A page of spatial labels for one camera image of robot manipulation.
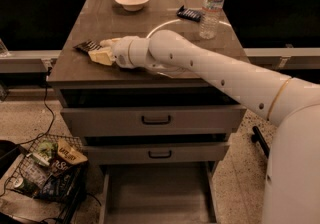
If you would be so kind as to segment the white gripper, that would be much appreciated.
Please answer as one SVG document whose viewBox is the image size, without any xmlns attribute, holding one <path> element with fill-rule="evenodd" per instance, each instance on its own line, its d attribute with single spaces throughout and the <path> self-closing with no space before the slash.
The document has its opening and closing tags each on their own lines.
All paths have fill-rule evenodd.
<svg viewBox="0 0 320 224">
<path fill-rule="evenodd" d="M 88 54 L 90 59 L 95 63 L 111 66 L 116 62 L 121 68 L 133 69 L 137 67 L 138 40 L 139 37 L 137 36 L 104 39 L 99 44 L 105 48 L 89 51 Z"/>
</svg>

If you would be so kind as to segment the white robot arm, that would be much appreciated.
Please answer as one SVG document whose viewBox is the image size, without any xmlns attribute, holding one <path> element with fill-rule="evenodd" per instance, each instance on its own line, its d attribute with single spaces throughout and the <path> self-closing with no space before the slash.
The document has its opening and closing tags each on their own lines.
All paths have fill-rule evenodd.
<svg viewBox="0 0 320 224">
<path fill-rule="evenodd" d="M 104 40 L 106 63 L 189 70 L 277 126 L 266 173 L 262 224 L 320 224 L 320 86 L 202 49 L 160 30 Z"/>
</svg>

